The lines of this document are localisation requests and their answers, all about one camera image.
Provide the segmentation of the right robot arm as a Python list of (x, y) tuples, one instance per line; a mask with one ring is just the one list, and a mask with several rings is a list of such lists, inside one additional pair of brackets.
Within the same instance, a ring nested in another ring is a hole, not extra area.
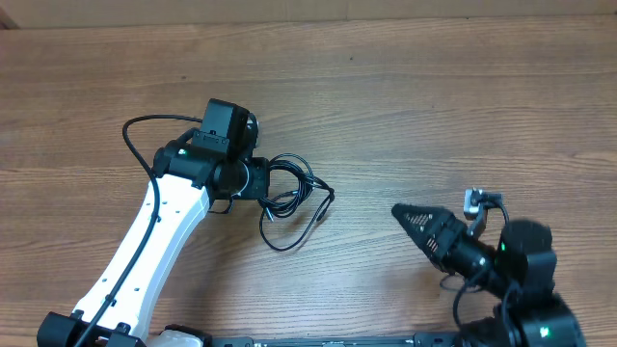
[[(557, 264), (549, 227), (505, 219), (496, 246), (480, 239), (486, 214), (468, 225), (442, 207), (398, 203), (392, 216), (440, 271), (464, 279), (452, 304), (457, 346), (583, 346), (574, 313), (555, 290)], [(459, 305), (473, 287), (499, 303), (490, 317), (462, 322)]]

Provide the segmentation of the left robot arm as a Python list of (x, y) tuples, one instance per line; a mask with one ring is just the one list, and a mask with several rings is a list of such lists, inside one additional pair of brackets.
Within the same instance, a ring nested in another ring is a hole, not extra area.
[(212, 203), (266, 196), (267, 161), (253, 156), (255, 115), (212, 98), (194, 124), (142, 164), (148, 190), (133, 224), (72, 313), (47, 314), (39, 346), (145, 345), (160, 292)]

